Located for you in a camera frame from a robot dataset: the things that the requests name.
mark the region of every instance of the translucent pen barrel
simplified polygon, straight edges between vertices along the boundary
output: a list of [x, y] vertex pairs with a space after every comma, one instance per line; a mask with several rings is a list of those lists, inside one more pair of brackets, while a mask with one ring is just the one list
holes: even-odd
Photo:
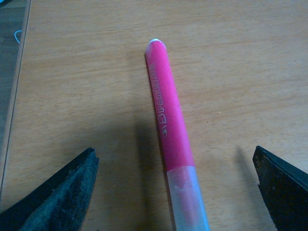
[[153, 39], [146, 48], [152, 95], [177, 231], [209, 231], [192, 151], [167, 50]]

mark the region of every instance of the marker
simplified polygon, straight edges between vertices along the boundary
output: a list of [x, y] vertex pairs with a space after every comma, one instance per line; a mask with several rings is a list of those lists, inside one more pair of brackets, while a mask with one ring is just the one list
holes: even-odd
[[167, 50], [145, 51], [177, 231], [210, 231]]

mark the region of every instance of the wooden table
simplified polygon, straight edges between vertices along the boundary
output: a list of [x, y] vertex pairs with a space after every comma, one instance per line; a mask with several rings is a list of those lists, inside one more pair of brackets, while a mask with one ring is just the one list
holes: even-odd
[[1, 210], [88, 147], [83, 231], [173, 229], [144, 58], [167, 46], [213, 231], [273, 231], [252, 156], [308, 172], [308, 1], [30, 0]]

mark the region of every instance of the pink marker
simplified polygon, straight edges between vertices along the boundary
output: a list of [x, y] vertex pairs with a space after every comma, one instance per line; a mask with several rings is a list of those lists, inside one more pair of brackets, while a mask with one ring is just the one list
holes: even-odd
[[210, 231], [165, 45], [145, 51], [177, 231]]

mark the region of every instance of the gray floor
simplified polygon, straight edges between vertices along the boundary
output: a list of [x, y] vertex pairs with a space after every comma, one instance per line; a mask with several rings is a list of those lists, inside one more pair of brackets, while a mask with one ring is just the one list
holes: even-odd
[[19, 48], [14, 32], [22, 29], [25, 6], [25, 0], [5, 0], [0, 4], [0, 150]]

